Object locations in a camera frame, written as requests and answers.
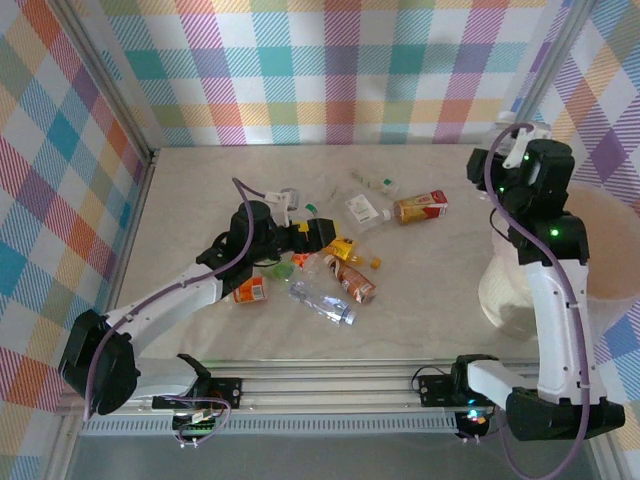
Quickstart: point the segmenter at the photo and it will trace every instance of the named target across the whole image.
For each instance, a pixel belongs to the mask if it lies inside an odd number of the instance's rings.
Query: yellow bottle
[[[369,266],[374,270],[380,267],[382,261],[374,256],[364,245],[356,246],[356,242],[346,237],[337,237],[324,251],[347,263],[357,266]]]

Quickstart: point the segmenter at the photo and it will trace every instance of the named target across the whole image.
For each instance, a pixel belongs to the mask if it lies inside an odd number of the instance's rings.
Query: white bin
[[[640,219],[600,188],[569,185],[566,210],[582,219],[589,239],[587,305],[593,342],[640,298]],[[506,232],[506,222],[496,222]],[[536,336],[531,291],[516,249],[492,232],[494,257],[478,288],[487,318],[519,339]]]

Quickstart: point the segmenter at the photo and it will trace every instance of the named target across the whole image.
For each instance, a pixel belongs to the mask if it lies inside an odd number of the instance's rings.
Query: plaid fabric backdrop
[[[575,178],[608,190],[638,215],[639,26],[640,1],[601,0],[538,112],[582,161]],[[597,360],[609,393],[626,403],[627,422],[616,434],[640,478],[640,303],[605,334]]]
[[[36,478],[68,329],[104,307],[142,168],[44,0],[0,0],[0,479]]]
[[[475,141],[525,78],[526,94],[569,3],[76,5],[150,143],[198,146]]]

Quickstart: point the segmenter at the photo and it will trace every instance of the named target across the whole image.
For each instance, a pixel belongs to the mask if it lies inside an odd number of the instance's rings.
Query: white table surface
[[[404,227],[388,224],[363,237],[383,263],[374,273],[362,269],[378,286],[378,295],[371,305],[356,307],[353,326],[336,326],[272,286],[266,302],[235,305],[231,300],[203,308],[159,337],[143,356],[451,359],[487,353],[536,358],[535,341],[505,336],[478,303],[478,282],[492,255],[491,208],[466,180],[470,153],[471,147],[462,145],[163,149],[120,305],[175,278],[228,230],[241,203],[233,176],[263,192],[288,186],[304,191],[330,171],[340,185],[355,187],[349,166],[366,161],[383,167],[407,196],[442,189],[449,208],[443,218]],[[376,192],[371,197],[384,204]],[[321,213],[335,217],[335,211]],[[337,283],[326,285],[350,298]]]

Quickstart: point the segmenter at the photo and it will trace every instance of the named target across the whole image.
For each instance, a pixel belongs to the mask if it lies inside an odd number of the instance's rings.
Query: robotic arm
[[[544,130],[522,129],[507,158],[495,155],[486,166],[487,151],[476,149],[467,164],[467,176],[480,190],[486,189],[487,167],[500,204],[555,255],[576,297],[576,302],[570,300],[558,270],[539,246],[510,227],[508,238],[518,251],[533,296],[540,352],[537,388],[487,355],[458,357],[452,376],[459,398],[477,398],[479,393],[506,410],[509,426],[519,440],[576,438],[584,388],[589,398],[587,438],[624,424],[622,406],[606,399],[593,354],[586,303],[586,229],[579,218],[563,210],[574,159],[570,147],[548,138]],[[580,313],[584,345],[576,332],[573,309]],[[589,385],[581,384],[582,348],[586,349]]]
[[[130,305],[105,315],[89,310],[76,319],[58,370],[83,397],[88,382],[93,381],[91,411],[106,415],[130,398],[210,397],[211,375],[189,355],[152,361],[138,358],[139,355],[173,325],[219,301],[250,279],[256,263],[277,261],[287,251],[317,252],[336,236],[331,220],[320,218],[305,224],[287,222],[287,226],[278,226],[269,206],[260,201],[248,203],[253,219],[248,248],[249,216],[243,203],[231,217],[229,231],[219,235],[178,278]],[[99,352],[99,344],[110,331],[104,349]],[[95,376],[90,378],[89,366],[97,350],[100,357]]]

